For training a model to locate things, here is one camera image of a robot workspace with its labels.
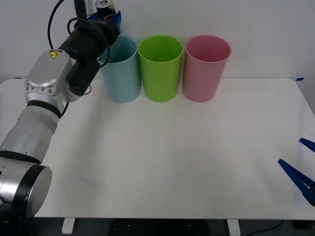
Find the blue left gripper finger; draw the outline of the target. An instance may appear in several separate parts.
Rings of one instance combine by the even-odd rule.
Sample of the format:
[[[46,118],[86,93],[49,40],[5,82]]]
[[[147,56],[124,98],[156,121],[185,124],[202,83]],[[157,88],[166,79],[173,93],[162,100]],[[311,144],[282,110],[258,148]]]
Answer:
[[[121,31],[121,28],[120,28],[121,21],[122,21],[121,11],[118,11],[116,14],[114,14],[110,18],[109,22],[111,22],[111,23],[113,23],[115,25],[116,32],[120,32]]]
[[[90,21],[101,21],[104,22],[105,16],[102,13],[96,12],[88,17]]]

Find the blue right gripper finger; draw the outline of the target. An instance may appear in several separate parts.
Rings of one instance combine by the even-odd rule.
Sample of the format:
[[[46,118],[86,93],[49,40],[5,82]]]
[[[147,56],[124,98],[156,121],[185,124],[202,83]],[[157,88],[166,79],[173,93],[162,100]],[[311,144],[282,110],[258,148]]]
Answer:
[[[312,142],[304,138],[301,138],[299,142],[306,146],[308,149],[310,149],[312,152],[315,152],[315,142]]]
[[[288,177],[293,181],[293,183],[301,191],[303,197],[311,204],[315,205],[315,182],[308,178],[306,175],[302,174],[300,171],[289,165],[282,159],[278,160],[279,165],[288,175]]]

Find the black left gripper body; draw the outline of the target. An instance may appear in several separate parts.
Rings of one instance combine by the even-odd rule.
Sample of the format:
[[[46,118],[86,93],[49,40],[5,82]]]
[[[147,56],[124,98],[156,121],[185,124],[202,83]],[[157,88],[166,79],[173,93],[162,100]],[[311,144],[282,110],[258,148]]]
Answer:
[[[74,28],[76,30],[85,31],[91,36],[94,36],[101,43],[105,43],[103,36],[107,40],[107,46],[112,46],[116,41],[120,32],[116,32],[115,25],[109,21],[90,21],[86,20],[75,20]]]

